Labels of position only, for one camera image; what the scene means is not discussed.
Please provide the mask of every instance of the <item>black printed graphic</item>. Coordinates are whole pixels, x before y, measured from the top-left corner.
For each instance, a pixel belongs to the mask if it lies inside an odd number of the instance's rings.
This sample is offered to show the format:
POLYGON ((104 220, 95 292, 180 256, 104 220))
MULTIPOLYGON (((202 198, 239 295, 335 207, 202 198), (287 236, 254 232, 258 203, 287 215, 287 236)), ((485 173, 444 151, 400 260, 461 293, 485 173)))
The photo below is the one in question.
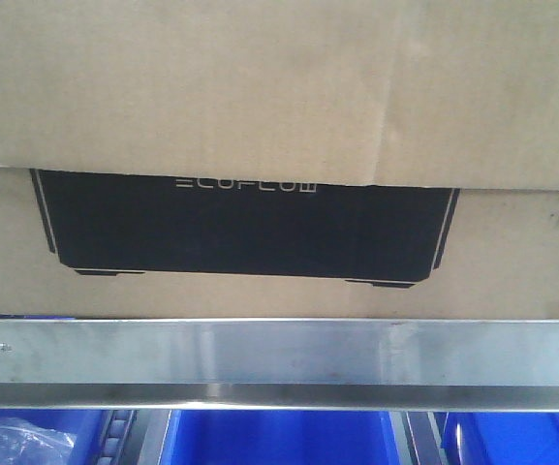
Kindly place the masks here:
POLYGON ((441 260, 453 189, 32 171, 48 243, 81 274, 316 276, 409 287, 441 260))

